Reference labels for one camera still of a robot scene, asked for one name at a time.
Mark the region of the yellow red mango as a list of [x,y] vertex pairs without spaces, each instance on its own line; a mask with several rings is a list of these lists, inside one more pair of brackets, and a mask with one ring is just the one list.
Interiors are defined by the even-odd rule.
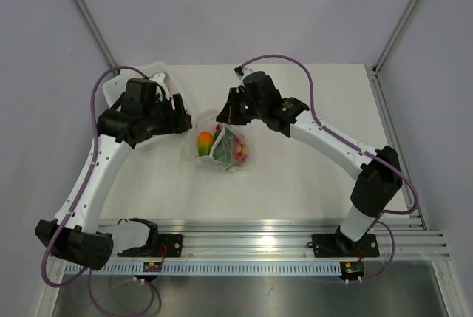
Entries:
[[209,156],[214,145],[214,136],[208,131],[200,132],[197,137],[197,153],[200,157]]

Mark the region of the clear zip top bag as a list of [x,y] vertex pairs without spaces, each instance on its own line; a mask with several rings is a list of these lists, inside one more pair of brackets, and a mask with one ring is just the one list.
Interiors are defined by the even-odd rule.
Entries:
[[215,109],[197,116],[180,150],[180,159],[207,168],[235,171],[246,166],[251,149],[235,126],[217,122]]

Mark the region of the green lime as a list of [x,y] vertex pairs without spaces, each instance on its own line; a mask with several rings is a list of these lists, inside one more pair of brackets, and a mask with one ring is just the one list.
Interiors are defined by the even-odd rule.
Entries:
[[222,162],[222,163],[230,163],[232,160],[232,150],[231,146],[229,146],[225,142],[219,142],[212,148],[211,157],[213,160]]

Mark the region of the white plastic basket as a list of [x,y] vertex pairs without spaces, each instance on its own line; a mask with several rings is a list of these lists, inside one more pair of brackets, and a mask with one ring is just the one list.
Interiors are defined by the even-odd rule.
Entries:
[[[155,63],[149,64],[149,65],[145,66],[144,68],[139,69],[137,71],[132,70],[132,69],[123,68],[120,71],[120,74],[118,76],[106,81],[102,86],[102,90],[103,90],[103,95],[106,99],[106,102],[107,102],[109,108],[111,108],[113,106],[113,104],[118,100],[120,95],[123,92],[125,92],[126,83],[129,79],[131,79],[131,78],[141,78],[141,79],[145,79],[145,80],[150,81],[149,78],[153,74],[158,73],[158,72],[167,72],[168,75],[171,78],[171,91],[166,92],[165,90],[163,90],[161,92],[161,94],[163,96],[169,98],[169,97],[171,97],[172,95],[174,95],[176,93],[180,93],[182,95],[182,92],[181,92],[181,89],[179,87],[178,82],[171,75],[171,72],[170,72],[170,70],[168,70],[167,66],[162,62],[155,62]],[[186,108],[187,112],[191,115],[191,111],[188,109],[188,100],[183,95],[182,95],[182,98],[183,98],[183,103],[185,105],[185,108]],[[139,143],[136,146],[137,147],[143,147],[145,145],[153,143],[154,141],[157,140],[158,137],[159,136],[154,137],[150,140],[147,140],[143,143]]]

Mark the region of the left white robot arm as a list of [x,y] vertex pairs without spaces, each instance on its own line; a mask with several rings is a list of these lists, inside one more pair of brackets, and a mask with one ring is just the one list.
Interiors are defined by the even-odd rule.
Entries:
[[83,170],[66,202],[50,221],[40,220],[35,235],[46,255],[100,270],[113,255],[160,254],[157,224],[132,218],[100,231],[104,203],[115,178],[140,143],[191,129],[191,116],[179,93],[167,93],[159,83],[131,78],[125,91],[95,122],[94,137]]

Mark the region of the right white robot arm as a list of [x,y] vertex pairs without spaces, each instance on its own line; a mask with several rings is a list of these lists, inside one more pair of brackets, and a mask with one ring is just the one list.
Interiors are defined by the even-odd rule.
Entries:
[[232,126],[244,126],[252,120],[262,121],[270,130],[308,145],[344,169],[355,187],[352,206],[339,227],[335,244],[344,255],[354,254],[362,237],[402,186],[396,174],[398,155],[385,146],[352,149],[340,141],[337,132],[316,122],[310,107],[294,98],[283,98],[271,77],[247,67],[235,68],[241,84],[230,88],[227,101],[216,120]]

